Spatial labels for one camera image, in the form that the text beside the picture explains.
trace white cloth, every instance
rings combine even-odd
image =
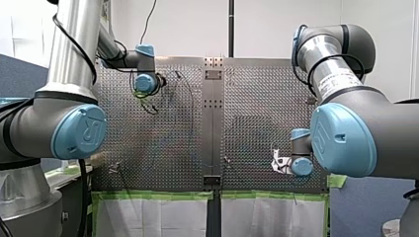
[[[97,237],[205,237],[207,200],[99,201]]]
[[[324,201],[223,199],[222,237],[323,237]]]

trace silver robot arm segment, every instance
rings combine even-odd
[[[329,172],[351,177],[419,179],[419,106],[393,104],[356,74],[373,70],[375,46],[357,26],[306,28],[296,61],[320,106],[310,123],[311,148]]]
[[[138,90],[153,90],[153,47],[121,51],[101,29],[103,2],[60,0],[61,28],[55,31],[46,85],[32,99],[0,100],[0,215],[14,236],[61,234],[61,193],[50,190],[40,159],[85,159],[104,140],[107,120],[92,93],[96,70],[88,63],[95,62],[96,51],[106,58],[123,56],[112,68],[137,68],[146,81],[138,80]]]

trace blue wall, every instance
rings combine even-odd
[[[45,85],[48,69],[0,54],[0,97],[33,97]],[[42,159],[44,171],[60,167],[61,161]]]
[[[414,181],[349,178],[330,192],[331,237],[381,237],[381,226],[403,214],[403,195],[412,189]]]

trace perforated metal panel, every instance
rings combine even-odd
[[[96,156],[101,161],[95,170],[95,190],[202,189],[204,60],[170,58],[158,59],[156,64],[168,81],[149,101],[159,111],[156,116],[149,115],[132,95],[128,73],[100,69],[99,104],[109,127],[102,152]]]
[[[309,127],[314,106],[288,60],[225,59],[224,137],[221,158],[225,190],[325,193],[326,174],[314,162],[310,178],[273,172],[272,149],[291,156],[291,131]]]
[[[207,174],[210,168],[223,176],[225,190],[325,193],[326,174],[317,163],[309,179],[281,175],[271,167],[271,148],[290,156],[291,130],[308,127],[314,108],[306,103],[309,92],[294,78],[289,61],[224,58],[216,68],[221,81],[213,82],[206,79],[206,63],[190,57],[156,61],[169,83],[150,101],[157,116],[147,114],[133,97],[127,73],[100,69],[98,97],[109,128],[96,158],[101,162],[94,189],[200,191],[203,169]],[[211,104],[211,98],[217,102]],[[221,162],[209,162],[211,156]]]

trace bolt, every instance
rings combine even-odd
[[[64,223],[68,220],[68,212],[62,212],[61,214],[61,223]]]

